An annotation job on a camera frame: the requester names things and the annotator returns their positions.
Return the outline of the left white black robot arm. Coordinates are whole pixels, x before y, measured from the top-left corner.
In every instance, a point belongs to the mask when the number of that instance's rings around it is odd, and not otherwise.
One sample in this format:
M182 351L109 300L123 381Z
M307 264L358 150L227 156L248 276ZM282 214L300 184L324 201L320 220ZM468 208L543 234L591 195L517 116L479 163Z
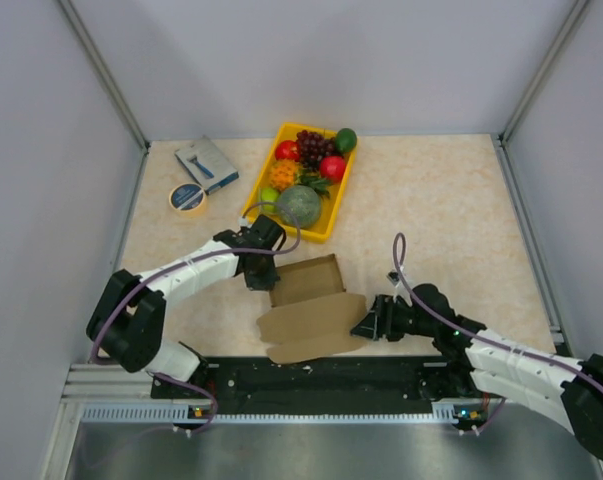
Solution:
M154 270L119 270L108 280L86 334L125 371L168 376L184 395L197 396L207 387L208 362L187 345L164 338L167 314L207 287L239 275L252 291L272 290L279 280L274 255L286 239L278 223L260 215L253 224L224 230Z

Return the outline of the brown cardboard box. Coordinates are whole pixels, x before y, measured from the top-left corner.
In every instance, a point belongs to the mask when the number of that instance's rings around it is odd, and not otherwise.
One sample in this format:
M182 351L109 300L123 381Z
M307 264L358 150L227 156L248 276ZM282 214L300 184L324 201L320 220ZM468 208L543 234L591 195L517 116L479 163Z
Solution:
M366 297L346 291L334 254L277 268L271 309L257 326L275 364L296 364L352 352L367 340L351 330L367 315Z

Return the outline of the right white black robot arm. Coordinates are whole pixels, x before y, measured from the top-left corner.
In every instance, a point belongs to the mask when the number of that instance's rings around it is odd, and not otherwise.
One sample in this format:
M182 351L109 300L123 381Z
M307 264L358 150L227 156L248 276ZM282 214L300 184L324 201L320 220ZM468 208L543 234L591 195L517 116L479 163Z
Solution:
M429 337L453 364L450 388L476 390L523 405L564 427L603 462L603 356L586 360L548 354L509 340L460 315L436 286L420 284L409 298L379 295L352 335L398 341Z

